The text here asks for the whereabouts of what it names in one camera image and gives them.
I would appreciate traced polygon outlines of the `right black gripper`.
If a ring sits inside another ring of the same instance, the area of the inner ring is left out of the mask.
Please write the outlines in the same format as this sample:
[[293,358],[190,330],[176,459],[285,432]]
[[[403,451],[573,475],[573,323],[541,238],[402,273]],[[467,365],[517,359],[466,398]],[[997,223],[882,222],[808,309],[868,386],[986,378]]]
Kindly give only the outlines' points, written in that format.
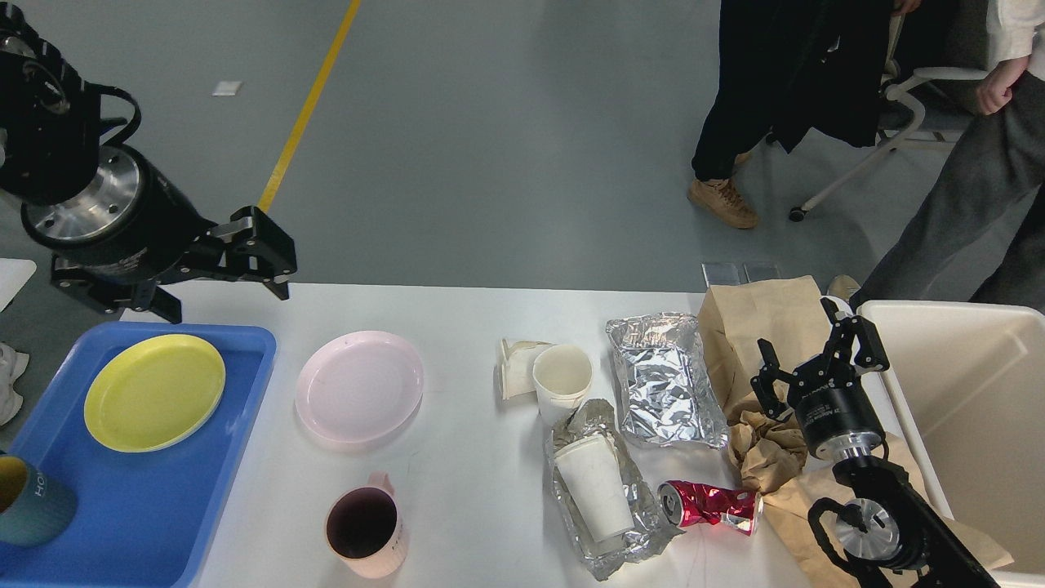
[[[876,325],[849,314],[832,298],[820,299],[831,323],[825,350],[814,358],[814,369],[781,371],[771,342],[758,339],[763,364],[751,377],[754,398],[776,423],[792,413],[800,425],[811,457],[843,461],[866,457],[882,446],[885,431],[860,379],[869,372],[891,368]],[[780,401],[774,383],[791,385],[788,402]]]

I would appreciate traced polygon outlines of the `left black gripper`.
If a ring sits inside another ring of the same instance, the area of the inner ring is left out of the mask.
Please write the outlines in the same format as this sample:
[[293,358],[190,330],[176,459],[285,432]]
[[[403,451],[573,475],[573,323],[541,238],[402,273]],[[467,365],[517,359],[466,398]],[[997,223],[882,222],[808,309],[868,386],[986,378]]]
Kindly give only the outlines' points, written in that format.
[[182,323],[180,299],[150,280],[173,265],[177,283],[261,283],[281,301],[297,272],[294,239],[264,211],[245,206],[211,222],[131,146],[102,146],[85,189],[55,205],[24,204],[21,220],[56,254],[52,286],[107,315],[130,309]]

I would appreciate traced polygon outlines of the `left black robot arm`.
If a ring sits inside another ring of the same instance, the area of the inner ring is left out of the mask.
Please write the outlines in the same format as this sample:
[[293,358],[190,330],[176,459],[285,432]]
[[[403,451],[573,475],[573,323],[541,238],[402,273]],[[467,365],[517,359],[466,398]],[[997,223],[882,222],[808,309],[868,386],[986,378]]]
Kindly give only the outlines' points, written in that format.
[[127,145],[141,112],[104,117],[123,89],[87,83],[15,4],[2,4],[1,123],[5,194],[51,254],[50,283],[98,313],[182,320],[167,284],[198,278],[264,284],[291,298],[291,235],[256,206],[227,224],[199,215],[182,191]]

